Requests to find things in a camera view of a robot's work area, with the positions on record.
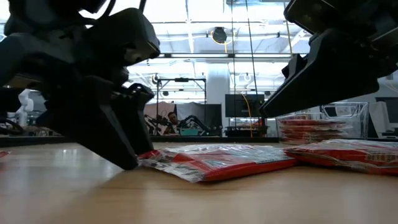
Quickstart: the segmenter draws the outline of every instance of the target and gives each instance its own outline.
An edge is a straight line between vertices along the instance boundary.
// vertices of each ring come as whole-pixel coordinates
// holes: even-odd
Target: transparent plastic packaging
[[[398,175],[398,143],[333,139],[284,152],[299,161],[318,166],[346,167],[368,174]]]
[[[368,103],[333,103],[320,106],[318,111],[277,118],[280,141],[310,144],[327,139],[367,138]]]
[[[0,151],[0,158],[3,158],[5,156],[8,156],[10,153],[6,151]]]
[[[201,144],[159,149],[140,156],[145,167],[176,175],[189,182],[217,181],[296,165],[282,149],[239,144]]]

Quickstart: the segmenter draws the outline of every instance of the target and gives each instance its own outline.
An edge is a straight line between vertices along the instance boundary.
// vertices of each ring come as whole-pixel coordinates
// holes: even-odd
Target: red packaging
[[[0,151],[0,158],[7,156],[8,154],[10,154],[9,152],[4,152],[4,151]]]
[[[398,143],[395,142],[334,139],[288,147],[284,151],[299,161],[319,166],[398,175]]]
[[[202,182],[285,169],[297,161],[269,146],[203,144],[154,150],[141,155],[140,162],[189,182]]]

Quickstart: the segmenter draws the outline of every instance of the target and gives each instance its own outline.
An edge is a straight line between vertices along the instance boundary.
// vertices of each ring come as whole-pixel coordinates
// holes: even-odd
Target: metal frame
[[[162,88],[159,88],[161,81],[166,81],[166,83],[164,83],[162,85]],[[156,83],[156,130],[159,128],[159,122],[157,120],[157,115],[159,114],[159,91],[161,91],[169,82],[189,82],[189,81],[195,82],[201,88],[201,90],[205,92],[205,120],[204,120],[204,123],[206,123],[206,104],[207,104],[206,78],[158,78],[157,83]],[[205,87],[202,88],[201,85],[199,85],[199,83],[197,81],[203,81],[205,83]]]

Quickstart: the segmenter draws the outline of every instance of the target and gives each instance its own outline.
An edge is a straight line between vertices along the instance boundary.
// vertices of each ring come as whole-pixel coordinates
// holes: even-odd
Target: table surface
[[[178,144],[157,144],[157,147]],[[398,178],[294,167],[218,184],[123,172],[77,144],[6,148],[0,223],[394,223]]]

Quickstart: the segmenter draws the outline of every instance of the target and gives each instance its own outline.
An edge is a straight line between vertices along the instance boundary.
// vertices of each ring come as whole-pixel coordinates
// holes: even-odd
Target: computer monitor
[[[249,108],[251,117],[261,117],[260,106],[264,103],[264,95],[250,94],[244,97],[239,94],[225,94],[225,116],[227,118],[248,118],[250,117]]]
[[[398,128],[398,97],[376,97],[376,101],[386,103],[390,127]]]

